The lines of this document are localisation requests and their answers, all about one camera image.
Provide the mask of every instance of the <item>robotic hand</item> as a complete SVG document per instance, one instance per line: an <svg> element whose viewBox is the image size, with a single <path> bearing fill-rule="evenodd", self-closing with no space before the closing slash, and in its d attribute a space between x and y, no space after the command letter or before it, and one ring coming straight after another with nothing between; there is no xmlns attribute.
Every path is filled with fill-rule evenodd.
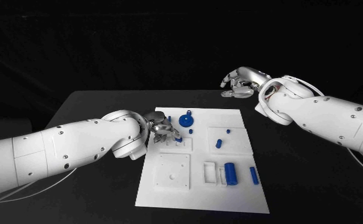
<svg viewBox="0 0 363 224"><path fill-rule="evenodd" d="M222 88L229 81L232 90L222 92L223 97L248 98L258 91L255 110L274 122L290 125L295 121L302 130L363 153L363 105L324 96L313 85L291 76L272 79L248 67L228 74Z"/></svg>
<svg viewBox="0 0 363 224"><path fill-rule="evenodd" d="M120 110L102 119L0 140L0 193L95 162L108 150L117 158L135 160L147 152L148 131L156 133L154 143L163 142L167 134L173 140L180 138L163 112L143 117Z"/></svg>

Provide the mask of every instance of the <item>white board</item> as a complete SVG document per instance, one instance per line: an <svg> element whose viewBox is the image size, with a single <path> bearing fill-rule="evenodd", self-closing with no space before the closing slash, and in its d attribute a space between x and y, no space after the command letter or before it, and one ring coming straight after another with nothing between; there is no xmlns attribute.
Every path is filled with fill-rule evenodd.
<svg viewBox="0 0 363 224"><path fill-rule="evenodd" d="M186 114L187 110L192 111L194 123L192 127L184 128L179 124L179 117ZM239 151L230 152L225 150L223 153L215 153L215 149L210 149L212 138L216 138L216 136L209 135L209 128L230 129L230 134L233 130L242 129L242 131L246 133L239 110L156 108L156 111L163 111L167 117L171 116L171 124L180 131L181 137L192 139L192 149L186 148L187 150L181 151L183 153L190 155L189 186L184 189L181 189L181 186L180 188L176 188L173 186L154 186L157 174L164 174L164 183L173 183L171 180L174 180L176 178L169 178L169 176L171 175L171 168L170 170L167 170L169 173L156 171L156 167L160 167L161 165L160 153L163 155L166 154L166 143L154 144L154 134L151 133L151 141L148 142L147 146L135 206L219 210L233 212L256 212L268 214L269 211L264 195L262 183L259 180L259 184L254 184L249 172L249 167L254 166L258 174L252 148L249 149L251 144L248 134L242 135L242 139L229 135L229 144L233 143L232 141L239 141L235 143L235 146L239 146ZM223 147L230 146L232 145L222 143L219 150L223 150ZM174 155L186 155L180 153L180 150L181 149L167 150L167 152L169 154ZM205 184L205 162L215 163L216 186L209 186ZM238 185L235 186L226 186L225 181L220 183L220 178L222 180L225 180L225 177L220 176L220 171L223 170L222 168L225 163L235 164L238 178Z"/></svg>

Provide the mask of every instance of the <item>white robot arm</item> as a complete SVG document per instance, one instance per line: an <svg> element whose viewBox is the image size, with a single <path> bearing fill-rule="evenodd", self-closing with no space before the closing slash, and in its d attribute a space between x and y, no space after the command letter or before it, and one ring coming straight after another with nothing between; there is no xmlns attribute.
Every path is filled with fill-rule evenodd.
<svg viewBox="0 0 363 224"><path fill-rule="evenodd" d="M102 158L108 150L114 156L133 160L145 152L148 131L154 143L181 138L163 112L143 117L120 110L102 117L59 125L29 135L0 140L0 193L69 171Z"/></svg>
<svg viewBox="0 0 363 224"><path fill-rule="evenodd" d="M232 90L223 97L246 98L259 92L255 110L269 119L297 125L333 143L363 153L363 105L324 96L302 80L284 76L272 79L261 71L241 67L225 77L220 87L230 81ZM304 83L321 96L302 86Z"/></svg>

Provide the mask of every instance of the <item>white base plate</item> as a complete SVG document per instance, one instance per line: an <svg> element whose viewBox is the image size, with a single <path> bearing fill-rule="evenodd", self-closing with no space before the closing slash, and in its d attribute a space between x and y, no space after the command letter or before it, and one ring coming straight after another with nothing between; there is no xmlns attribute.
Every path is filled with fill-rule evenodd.
<svg viewBox="0 0 363 224"><path fill-rule="evenodd" d="M187 110L192 111L194 123L192 127L184 128L179 124L179 117L186 114ZM249 172L249 167L254 166L258 174L254 155L241 155L238 153L216 155L209 150L209 127L228 128L230 130L232 128L245 128L239 110L156 108L156 111L163 111L167 117L171 116L171 124L180 131L181 137L192 138L193 147L192 150L186 151L190 154L189 190L154 186L156 167L160 166L158 157L160 153L164 153L164 149L161 143L153 143L154 134L151 133L135 206L268 214L269 211L261 180L259 184L255 185ZM169 153L183 155L173 150L169 150ZM205 162L213 162L216 164L217 186L213 187L205 185ZM219 167L223 167L225 163L229 162L235 163L238 185L220 186Z"/></svg>

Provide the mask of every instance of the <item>small blue piece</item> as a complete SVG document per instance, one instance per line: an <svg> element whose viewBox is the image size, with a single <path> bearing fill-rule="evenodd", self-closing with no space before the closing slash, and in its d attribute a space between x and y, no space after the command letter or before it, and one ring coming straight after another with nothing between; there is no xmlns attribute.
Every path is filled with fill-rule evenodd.
<svg viewBox="0 0 363 224"><path fill-rule="evenodd" d="M220 140L220 139L217 139L216 148L220 148L220 146L222 146L222 140Z"/></svg>
<svg viewBox="0 0 363 224"><path fill-rule="evenodd" d="M236 170L233 163L225 163L225 180L229 186L235 186L238 184L236 181Z"/></svg>
<svg viewBox="0 0 363 224"><path fill-rule="evenodd" d="M256 178L255 167L251 167L249 170L251 170L254 184L258 185L259 184L259 179Z"/></svg>
<svg viewBox="0 0 363 224"><path fill-rule="evenodd" d="M192 117L192 111L187 111L186 115L181 115L181 117L179 118L179 124L183 127L190 127L193 125L194 119Z"/></svg>

